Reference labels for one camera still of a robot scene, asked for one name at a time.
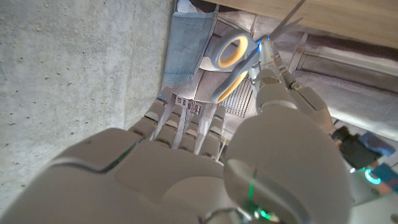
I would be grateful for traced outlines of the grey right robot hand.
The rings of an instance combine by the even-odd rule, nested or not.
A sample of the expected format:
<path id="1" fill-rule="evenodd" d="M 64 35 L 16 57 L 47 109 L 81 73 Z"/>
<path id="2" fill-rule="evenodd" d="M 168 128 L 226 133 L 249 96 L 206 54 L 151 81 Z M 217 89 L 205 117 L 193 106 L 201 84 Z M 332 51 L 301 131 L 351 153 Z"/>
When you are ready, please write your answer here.
<path id="1" fill-rule="evenodd" d="M 255 80 L 257 115 L 244 120 L 216 161 L 216 116 L 199 154 L 150 140 L 167 102 L 156 99 L 130 130 L 109 128 L 54 158 L 3 213 L 2 223 L 348 223 L 343 158 L 299 110 L 292 76 Z"/>

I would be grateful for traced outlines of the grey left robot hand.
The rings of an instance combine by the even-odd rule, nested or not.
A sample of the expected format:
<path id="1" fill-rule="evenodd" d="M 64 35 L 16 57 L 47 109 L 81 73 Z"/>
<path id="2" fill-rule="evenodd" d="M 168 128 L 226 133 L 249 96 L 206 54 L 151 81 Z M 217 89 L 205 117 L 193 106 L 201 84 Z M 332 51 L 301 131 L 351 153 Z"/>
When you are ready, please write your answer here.
<path id="1" fill-rule="evenodd" d="M 275 113 L 295 110 L 297 114 L 307 115 L 320 129 L 331 134 L 336 130 L 324 100 L 310 87 L 304 86 L 288 71 L 274 50 L 273 43 L 265 36 L 258 42 L 260 53 L 260 72 L 254 80 L 256 92 L 256 119 L 262 123 Z"/>

